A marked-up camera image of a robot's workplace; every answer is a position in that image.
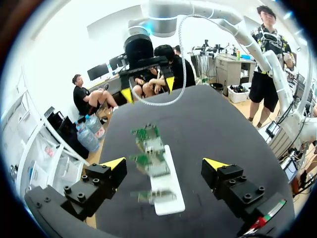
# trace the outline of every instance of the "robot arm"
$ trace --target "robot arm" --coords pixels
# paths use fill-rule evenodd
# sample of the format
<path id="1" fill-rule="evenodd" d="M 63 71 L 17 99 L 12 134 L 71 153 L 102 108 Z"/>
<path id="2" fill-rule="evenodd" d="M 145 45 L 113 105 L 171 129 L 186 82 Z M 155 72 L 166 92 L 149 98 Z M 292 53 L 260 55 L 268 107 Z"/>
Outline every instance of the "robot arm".
<path id="1" fill-rule="evenodd" d="M 231 33 L 241 45 L 248 49 L 262 71 L 272 70 L 273 81 L 279 97 L 280 114 L 283 115 L 289 109 L 293 102 L 293 96 L 275 53 L 273 51 L 262 53 L 257 42 L 246 30 L 243 17 L 234 9 L 202 0 L 149 0 L 149 18 L 142 19 L 142 21 L 130 21 L 129 27 L 148 24 L 151 26 L 154 36 L 170 37 L 176 32 L 178 15 L 192 15 L 193 17 L 210 19 L 220 29 Z M 310 86 L 311 81 L 308 80 L 306 87 L 310 88 Z M 314 119 L 307 119 L 306 126 L 301 130 L 305 118 L 299 109 L 292 108 L 289 115 L 294 117 L 286 118 L 281 124 L 290 139 L 294 140 L 297 148 L 308 139 L 316 140 L 317 137 Z"/>

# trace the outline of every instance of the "black table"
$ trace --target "black table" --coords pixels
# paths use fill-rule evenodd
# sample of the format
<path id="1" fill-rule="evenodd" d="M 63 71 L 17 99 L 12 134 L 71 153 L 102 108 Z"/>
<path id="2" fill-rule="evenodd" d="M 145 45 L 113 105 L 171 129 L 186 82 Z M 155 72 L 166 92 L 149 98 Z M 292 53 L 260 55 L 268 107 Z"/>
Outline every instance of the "black table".
<path id="1" fill-rule="evenodd" d="M 167 102 L 176 98 L 161 94 L 149 98 Z M 139 153 L 131 129 L 156 124 L 164 144 L 170 146 L 185 211 L 157 216 L 154 206 L 138 203 L 133 191 L 150 190 L 150 179 L 141 174 L 130 155 Z M 182 98 L 164 107 L 140 102 L 120 107 L 112 116 L 100 159 L 104 163 L 127 158 L 128 174 L 112 200 L 106 200 L 96 213 L 97 228 L 118 237 L 235 237 L 243 221 L 225 203 L 217 201 L 201 176 L 203 157 L 226 164 L 237 164 L 265 192 L 277 191 L 287 200 L 267 228 L 281 231 L 294 218 L 294 207 L 287 177 L 269 146 L 257 130 L 227 100 L 206 85 L 185 90 Z"/>

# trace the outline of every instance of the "trash can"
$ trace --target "trash can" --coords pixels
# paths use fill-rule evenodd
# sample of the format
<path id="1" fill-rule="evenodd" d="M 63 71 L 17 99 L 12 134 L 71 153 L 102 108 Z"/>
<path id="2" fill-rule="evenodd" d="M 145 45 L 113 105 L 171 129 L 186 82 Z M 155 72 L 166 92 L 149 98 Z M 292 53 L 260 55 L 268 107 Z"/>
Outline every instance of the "trash can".
<path id="1" fill-rule="evenodd" d="M 218 93 L 222 94 L 223 92 L 223 85 L 221 83 L 211 83 L 210 86 L 216 90 Z"/>

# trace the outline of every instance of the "hair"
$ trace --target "hair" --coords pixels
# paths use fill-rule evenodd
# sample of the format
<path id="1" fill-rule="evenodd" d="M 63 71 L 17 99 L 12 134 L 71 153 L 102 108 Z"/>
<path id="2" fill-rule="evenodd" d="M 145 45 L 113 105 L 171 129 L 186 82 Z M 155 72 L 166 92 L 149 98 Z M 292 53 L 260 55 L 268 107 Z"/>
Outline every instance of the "hair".
<path id="1" fill-rule="evenodd" d="M 170 45 L 161 45 L 155 48 L 155 56 L 165 56 L 169 62 L 172 62 L 175 57 L 175 52 Z"/>
<path id="2" fill-rule="evenodd" d="M 72 79 L 73 84 L 75 84 L 77 82 L 77 78 L 80 77 L 80 74 L 75 74 L 75 76 Z"/>
<path id="3" fill-rule="evenodd" d="M 261 15 L 261 12 L 263 11 L 263 12 L 266 12 L 266 13 L 268 13 L 268 14 L 274 16 L 274 18 L 275 18 L 275 20 L 276 20 L 276 15 L 275 15 L 275 13 L 274 13 L 274 12 L 272 11 L 272 9 L 269 8 L 268 6 L 264 6 L 264 5 L 259 6 L 259 7 L 257 7 L 257 10 L 258 10 L 258 14 L 259 14 L 259 15 Z"/>
<path id="4" fill-rule="evenodd" d="M 180 47 L 179 47 L 179 45 L 175 46 L 174 49 L 175 49 L 177 52 L 180 53 Z"/>

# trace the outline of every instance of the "wooden floor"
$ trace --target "wooden floor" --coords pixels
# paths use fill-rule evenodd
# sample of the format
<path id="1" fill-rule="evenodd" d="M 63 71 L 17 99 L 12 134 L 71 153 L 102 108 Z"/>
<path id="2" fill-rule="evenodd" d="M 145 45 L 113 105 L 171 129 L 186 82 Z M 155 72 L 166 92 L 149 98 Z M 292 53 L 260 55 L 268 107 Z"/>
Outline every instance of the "wooden floor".
<path id="1" fill-rule="evenodd" d="M 250 110 L 250 103 L 251 101 L 250 100 L 247 100 L 245 102 L 241 102 L 241 103 L 232 103 L 230 101 L 230 99 L 228 99 L 227 97 L 223 96 L 225 99 L 227 99 L 232 105 L 234 105 L 246 118 L 249 117 L 249 110 Z M 261 116 L 261 111 L 263 109 L 263 103 L 260 104 L 260 108 L 259 108 L 259 111 L 257 112 L 257 114 L 255 115 L 254 117 L 254 120 L 253 120 L 253 124 L 254 126 L 256 126 L 260 120 L 260 116 Z M 263 123 L 263 125 L 267 124 L 267 123 L 270 123 L 272 120 L 275 120 L 276 116 L 278 115 L 278 112 L 279 112 L 279 103 L 277 104 L 276 106 L 276 109 L 274 111 L 274 113 L 271 113 L 269 118 L 265 121 L 265 123 Z M 104 124 L 104 128 L 106 129 L 108 126 L 108 123 L 105 123 Z M 101 156 L 101 151 L 102 151 L 102 147 L 103 147 L 103 142 L 104 140 L 102 140 L 102 144 L 99 148 L 99 150 L 97 152 L 94 152 L 94 153 L 90 153 L 89 154 L 89 157 L 87 159 L 87 161 L 92 164 L 92 163 L 99 163 L 99 160 L 100 160 L 100 156 Z M 314 154 L 313 153 L 310 153 L 309 155 L 309 158 L 311 158 Z M 308 166 L 310 165 L 309 163 L 309 159 L 307 159 L 307 162 L 306 164 L 303 166 L 303 169 L 302 171 L 307 168 Z M 315 170 L 313 170 L 313 174 L 316 174 L 317 173 L 317 168 Z M 307 198 L 308 198 L 308 194 L 300 194 L 298 196 L 296 196 L 294 198 L 294 207 L 295 207 L 295 214 L 298 214 L 300 209 L 303 207 L 303 205 L 305 204 Z M 91 227 L 94 227 L 96 228 L 96 219 L 95 219 L 95 216 L 91 217 L 91 218 L 87 218 L 86 219 L 86 222 L 89 226 Z"/>

